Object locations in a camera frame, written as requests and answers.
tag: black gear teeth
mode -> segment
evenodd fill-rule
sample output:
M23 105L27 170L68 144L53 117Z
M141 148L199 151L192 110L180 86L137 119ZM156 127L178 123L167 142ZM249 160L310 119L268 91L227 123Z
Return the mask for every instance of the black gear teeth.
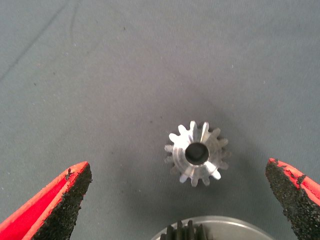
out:
M177 228L171 225L166 228L166 234L161 234L160 240L208 240L204 226L200 224L194 227L192 220L186 226L181 221L177 222Z

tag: center hole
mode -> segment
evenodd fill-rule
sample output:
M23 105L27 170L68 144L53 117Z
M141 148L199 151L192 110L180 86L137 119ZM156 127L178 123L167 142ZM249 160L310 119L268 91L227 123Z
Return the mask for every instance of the center hole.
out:
M185 157L189 163L193 165L201 165L208 160L209 151L204 144L194 142L186 148Z

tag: metal gear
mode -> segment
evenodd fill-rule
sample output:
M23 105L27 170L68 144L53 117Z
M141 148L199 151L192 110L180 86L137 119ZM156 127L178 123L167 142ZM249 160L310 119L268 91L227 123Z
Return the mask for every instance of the metal gear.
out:
M260 228L226 216L198 216L167 226L151 240L275 240Z
M196 187L201 179L204 185L210 184L209 177L216 180L221 178L218 169L227 170L228 164L223 161L231 155L223 147L228 144L226 138L218 139L220 129L215 128L209 131L209 123L205 122L202 128L198 128L195 121L190 122L190 130L179 125L180 135L169 134L173 145L166 145L164 149L171 153L165 159L168 164L173 164L172 174L180 173L180 182L184 183L188 178L191 185Z

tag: red jaw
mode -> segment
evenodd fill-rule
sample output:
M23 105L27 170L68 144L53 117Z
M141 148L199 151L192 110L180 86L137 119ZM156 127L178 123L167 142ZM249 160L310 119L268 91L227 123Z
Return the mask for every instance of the red jaw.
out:
M0 239L30 240L88 165L85 161L71 166L28 200L0 224Z
M283 169L283 173L294 184L297 189L305 190L309 199L320 206L320 185L313 181L308 176L305 176L295 167L274 158L269 159L269 163L275 163L277 167Z

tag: spur gear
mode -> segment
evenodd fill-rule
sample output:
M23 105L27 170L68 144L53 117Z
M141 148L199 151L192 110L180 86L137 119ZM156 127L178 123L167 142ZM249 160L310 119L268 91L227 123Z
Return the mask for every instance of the spur gear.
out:
M202 128L198 128L195 121L190 122L189 130L183 125L179 125L178 130L180 135L169 134L173 145L164 147L172 154L165 159L166 163L173 164L171 173L180 174L181 183L190 178L193 187L197 186L200 179L208 186L210 176L219 180L221 175L218 169L228 169L228 164L223 158L231 155L223 149L228 140L218 138L221 130L216 128L209 131L208 122L205 122Z
M167 226L151 240L275 240L258 227L226 216L198 216Z

